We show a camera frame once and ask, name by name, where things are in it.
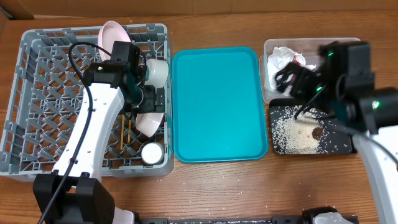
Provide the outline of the pink bowl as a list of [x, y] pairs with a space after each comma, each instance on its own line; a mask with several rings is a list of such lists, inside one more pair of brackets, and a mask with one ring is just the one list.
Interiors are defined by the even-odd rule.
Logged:
[[163, 113], [137, 114], [136, 129], [147, 137], [152, 137], [163, 119]]

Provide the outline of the red snack wrapper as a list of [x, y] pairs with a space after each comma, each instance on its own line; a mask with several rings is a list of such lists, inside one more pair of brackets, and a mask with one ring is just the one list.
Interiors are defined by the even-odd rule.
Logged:
[[305, 74], [305, 61], [301, 56], [295, 55], [293, 57], [292, 63], [294, 64], [293, 69], [292, 69], [293, 77], [292, 77], [290, 83], [293, 85], [297, 81], [297, 79], [302, 78], [303, 75]]

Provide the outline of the wooden chopstick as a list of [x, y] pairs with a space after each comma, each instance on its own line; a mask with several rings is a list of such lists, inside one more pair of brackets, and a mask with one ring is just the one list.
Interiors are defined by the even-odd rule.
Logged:
[[131, 136], [129, 134], [131, 131], [131, 116], [132, 116], [132, 113], [130, 113], [128, 116], [127, 143], [131, 142]]
[[120, 141], [120, 150], [123, 150], [124, 147], [124, 115], [121, 117], [121, 141]]

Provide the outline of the grey-green bowl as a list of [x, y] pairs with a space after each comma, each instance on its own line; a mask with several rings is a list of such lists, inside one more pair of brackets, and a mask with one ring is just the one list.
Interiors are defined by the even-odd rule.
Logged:
[[163, 88], [169, 75], [169, 65], [165, 60], [149, 59], [145, 85]]

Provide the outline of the white napkin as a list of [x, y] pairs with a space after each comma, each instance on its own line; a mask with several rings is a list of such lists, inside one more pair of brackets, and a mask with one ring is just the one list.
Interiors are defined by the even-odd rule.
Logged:
[[306, 68], [314, 70], [317, 67], [315, 64], [307, 63], [302, 54], [299, 54], [288, 47], [274, 47], [272, 54], [267, 58], [269, 83], [273, 90], [276, 89], [275, 74], [282, 70], [289, 62], [292, 62], [295, 55], [299, 55], [304, 59]]

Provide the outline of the brown food scrap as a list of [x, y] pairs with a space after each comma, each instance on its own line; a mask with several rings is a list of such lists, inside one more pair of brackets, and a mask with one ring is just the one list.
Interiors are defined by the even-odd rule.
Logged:
[[321, 140], [322, 136], [323, 136], [323, 130], [322, 130], [322, 128], [317, 127], [317, 128], [315, 128], [315, 129], [313, 129], [313, 131], [312, 131], [312, 137], [313, 137], [314, 139], [316, 139], [317, 141], [319, 141], [319, 140]]

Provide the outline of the white cup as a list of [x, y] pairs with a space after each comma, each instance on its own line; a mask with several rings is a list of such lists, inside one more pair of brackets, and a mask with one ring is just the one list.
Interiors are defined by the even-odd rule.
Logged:
[[151, 142], [142, 148], [141, 157], [147, 165], [158, 164], [164, 158], [164, 149], [161, 144]]

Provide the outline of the white round plate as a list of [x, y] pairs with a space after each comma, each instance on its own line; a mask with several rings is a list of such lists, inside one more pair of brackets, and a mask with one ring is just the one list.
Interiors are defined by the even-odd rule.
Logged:
[[130, 43], [131, 40], [124, 28], [115, 21], [108, 21], [99, 31], [98, 46], [111, 55], [99, 50], [101, 60], [127, 62]]

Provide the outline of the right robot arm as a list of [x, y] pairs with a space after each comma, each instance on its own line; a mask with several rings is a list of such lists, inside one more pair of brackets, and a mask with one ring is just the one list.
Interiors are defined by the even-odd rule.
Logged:
[[295, 62], [275, 74], [276, 88], [290, 88], [302, 105], [342, 122], [365, 166], [380, 223], [397, 223], [397, 89], [375, 87], [371, 47], [365, 41], [332, 42], [318, 49], [321, 65]]

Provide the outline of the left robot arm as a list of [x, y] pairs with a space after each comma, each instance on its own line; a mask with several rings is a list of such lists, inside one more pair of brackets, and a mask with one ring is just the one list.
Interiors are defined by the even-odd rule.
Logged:
[[146, 56], [131, 42], [115, 41], [110, 58], [81, 72], [83, 102], [65, 150], [50, 174], [38, 174], [33, 192], [42, 213], [39, 223], [138, 223], [122, 210], [101, 183], [108, 140], [119, 114], [161, 113], [165, 90], [146, 85]]

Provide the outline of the clear plastic bin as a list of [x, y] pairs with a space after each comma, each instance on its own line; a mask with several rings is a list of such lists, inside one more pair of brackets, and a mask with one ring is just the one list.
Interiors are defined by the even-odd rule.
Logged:
[[261, 77], [262, 97], [265, 103], [269, 103], [274, 98], [289, 98], [289, 96], [279, 93], [273, 89], [268, 75], [268, 57], [272, 55], [275, 47], [287, 47], [298, 54], [302, 54], [307, 65], [315, 65], [318, 68], [321, 59], [318, 56], [320, 45], [331, 42], [350, 42], [360, 41], [357, 37], [330, 37], [330, 38], [298, 38], [298, 39], [268, 39], [264, 42], [264, 55], [259, 59], [259, 72]]

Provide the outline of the black tray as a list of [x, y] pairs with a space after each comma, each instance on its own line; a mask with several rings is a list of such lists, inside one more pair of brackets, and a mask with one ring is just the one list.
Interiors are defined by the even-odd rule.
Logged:
[[340, 122], [325, 119], [315, 108], [294, 118], [300, 105], [293, 99], [276, 98], [269, 102], [272, 145], [279, 155], [351, 154], [351, 137], [336, 131]]

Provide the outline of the spilled rice pile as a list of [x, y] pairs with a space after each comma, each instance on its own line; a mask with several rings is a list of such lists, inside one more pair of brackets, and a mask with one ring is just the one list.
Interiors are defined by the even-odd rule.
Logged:
[[[271, 119], [272, 143], [276, 153], [287, 154], [329, 154], [335, 151], [332, 139], [336, 132], [332, 120], [322, 120], [324, 112], [310, 109], [306, 113], [295, 113], [299, 105], [273, 106], [269, 109]], [[321, 140], [312, 137], [313, 129], [323, 130]]]

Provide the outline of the teal serving tray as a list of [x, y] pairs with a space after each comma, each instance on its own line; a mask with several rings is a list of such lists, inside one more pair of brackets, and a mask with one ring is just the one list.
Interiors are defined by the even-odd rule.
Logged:
[[257, 160], [269, 148], [257, 55], [182, 50], [172, 64], [174, 153], [185, 163]]

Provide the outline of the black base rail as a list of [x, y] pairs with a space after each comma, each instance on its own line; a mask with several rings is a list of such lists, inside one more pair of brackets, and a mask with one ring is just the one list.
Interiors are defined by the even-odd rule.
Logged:
[[142, 218], [138, 224], [303, 224], [302, 216], [274, 216], [255, 219], [190, 219], [169, 220], [167, 218]]

